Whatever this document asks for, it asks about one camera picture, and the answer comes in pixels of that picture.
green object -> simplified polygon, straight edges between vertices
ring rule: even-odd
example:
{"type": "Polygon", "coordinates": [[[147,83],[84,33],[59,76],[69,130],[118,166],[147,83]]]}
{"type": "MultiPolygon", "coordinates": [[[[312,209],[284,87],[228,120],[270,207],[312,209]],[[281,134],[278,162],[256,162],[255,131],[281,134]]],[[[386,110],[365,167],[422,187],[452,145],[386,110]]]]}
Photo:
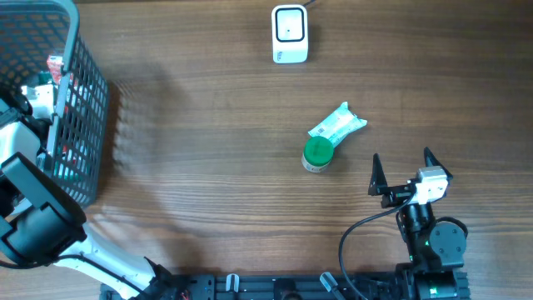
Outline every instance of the green object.
{"type": "Polygon", "coordinates": [[[315,167],[327,165],[333,158],[333,144],[325,137],[311,137],[303,149],[303,156],[315,167]]]}

plastic basket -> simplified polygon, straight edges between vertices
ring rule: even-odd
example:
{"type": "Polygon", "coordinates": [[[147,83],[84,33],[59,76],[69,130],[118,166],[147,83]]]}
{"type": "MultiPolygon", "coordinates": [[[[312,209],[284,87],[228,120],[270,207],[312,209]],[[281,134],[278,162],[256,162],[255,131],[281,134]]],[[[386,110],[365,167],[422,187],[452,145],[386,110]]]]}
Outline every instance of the plastic basket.
{"type": "Polygon", "coordinates": [[[95,200],[109,92],[78,33],[70,1],[0,0],[0,85],[19,93],[31,76],[48,70],[48,55],[62,55],[57,104],[43,171],[86,207],[95,200]]]}

black cable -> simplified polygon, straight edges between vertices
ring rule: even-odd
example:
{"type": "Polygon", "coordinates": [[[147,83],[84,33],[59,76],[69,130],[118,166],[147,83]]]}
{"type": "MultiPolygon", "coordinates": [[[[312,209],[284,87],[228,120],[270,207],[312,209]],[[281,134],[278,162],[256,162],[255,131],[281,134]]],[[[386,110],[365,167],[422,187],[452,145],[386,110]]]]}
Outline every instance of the black cable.
{"type": "Polygon", "coordinates": [[[49,262],[40,262],[40,263],[34,263],[34,264],[31,264],[31,265],[27,265],[27,266],[19,266],[17,264],[12,264],[12,263],[8,263],[8,262],[3,262],[3,261],[0,261],[0,267],[3,267],[3,268],[9,268],[9,269],[12,269],[12,270],[29,270],[29,269],[33,269],[33,268],[39,268],[39,267],[42,267],[42,266],[45,266],[45,265],[49,265],[51,263],[57,263],[63,259],[77,259],[77,260],[80,260],[84,263],[88,263],[90,264],[91,266],[97,268],[98,270],[106,273],[107,275],[111,276],[112,278],[115,278],[116,280],[120,281],[121,283],[124,283],[126,284],[127,286],[129,286],[130,288],[136,290],[137,292],[139,292],[139,294],[143,295],[144,297],[147,297],[148,295],[143,291],[141,290],[139,287],[137,287],[135,284],[131,283],[130,281],[128,281],[126,278],[124,277],[120,277],[118,275],[116,275],[116,273],[114,272],[111,272],[110,270],[108,270],[107,268],[105,268],[104,266],[84,257],[83,255],[62,255],[60,257],[58,257],[56,260],[53,260],[53,261],[49,261],[49,262]]]}
{"type": "Polygon", "coordinates": [[[387,215],[390,215],[391,213],[395,213],[395,212],[400,211],[402,208],[404,208],[405,206],[407,206],[407,204],[409,204],[411,202],[411,200],[413,199],[413,196],[411,196],[408,200],[406,200],[404,203],[402,203],[402,205],[400,205],[398,207],[394,207],[393,209],[390,209],[390,210],[388,210],[386,212],[378,213],[377,215],[374,215],[374,216],[371,216],[371,217],[367,217],[366,219],[363,219],[363,220],[351,225],[346,230],[346,232],[344,232],[344,234],[341,237],[341,243],[339,243],[339,263],[341,264],[342,274],[344,275],[344,278],[346,279],[346,281],[350,285],[350,288],[353,289],[353,291],[356,293],[357,296],[359,296],[360,298],[362,298],[364,300],[368,300],[368,299],[365,296],[363,296],[363,294],[357,289],[356,285],[351,282],[350,278],[348,277],[348,273],[346,272],[346,268],[344,267],[344,260],[342,258],[342,249],[344,248],[344,241],[346,240],[348,235],[354,229],[360,227],[362,224],[368,223],[370,221],[376,220],[376,219],[381,218],[381,217],[385,217],[387,215]]]}
{"type": "Polygon", "coordinates": [[[306,7],[307,5],[309,5],[309,4],[311,4],[311,3],[315,2],[315,1],[316,0],[309,0],[309,1],[305,2],[304,4],[302,4],[302,6],[306,7]]]}

